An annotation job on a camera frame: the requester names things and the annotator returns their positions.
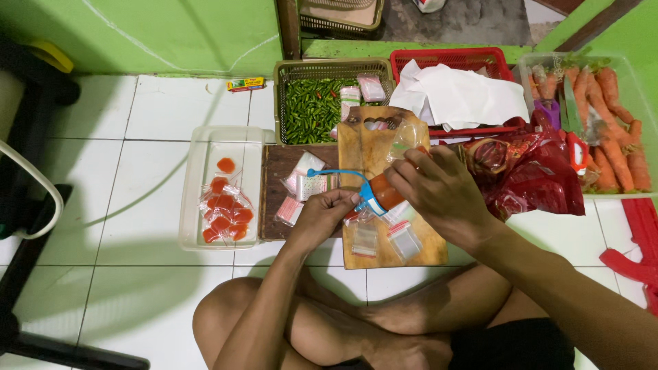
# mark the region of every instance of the hand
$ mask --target hand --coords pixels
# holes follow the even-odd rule
[[[478,244],[504,225],[487,210],[473,177],[445,146],[430,149],[434,160],[418,150],[405,152],[384,174],[388,182],[444,239],[473,254]]]
[[[287,244],[312,252],[334,233],[338,223],[358,201],[357,192],[342,189],[311,196],[304,204]]]

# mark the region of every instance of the yellow object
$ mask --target yellow object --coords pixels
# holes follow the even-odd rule
[[[30,42],[27,46],[32,49],[32,54],[34,54],[35,57],[60,71],[71,73],[71,70],[73,70],[73,62],[52,43],[37,40]]]
[[[247,90],[258,90],[265,87],[263,77],[245,78],[244,80],[229,81],[226,83],[226,89],[230,92],[244,92]]]

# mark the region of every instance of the purple knife handle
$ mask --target purple knife handle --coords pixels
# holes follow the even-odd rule
[[[535,109],[541,109],[546,114],[546,117],[548,117],[548,121],[551,123],[551,126],[555,129],[555,131],[558,131],[560,128],[562,128],[562,124],[560,123],[560,104],[558,104],[555,99],[545,101],[551,102],[551,109],[544,107],[542,101],[539,99],[534,101]]]

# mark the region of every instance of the knee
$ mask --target knee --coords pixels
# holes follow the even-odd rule
[[[192,317],[193,328],[240,318],[256,296],[262,281],[261,278],[241,277],[219,284],[199,302]]]

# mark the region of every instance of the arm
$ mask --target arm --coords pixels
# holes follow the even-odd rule
[[[495,219],[455,154],[430,152],[405,154],[426,175],[396,161],[386,176],[441,236],[532,298],[598,367],[655,368],[658,319]]]
[[[229,334],[213,370],[277,369],[281,339],[290,302],[304,261],[333,233],[345,214],[354,208],[347,190],[332,190],[311,197],[288,241],[272,262],[254,300]]]

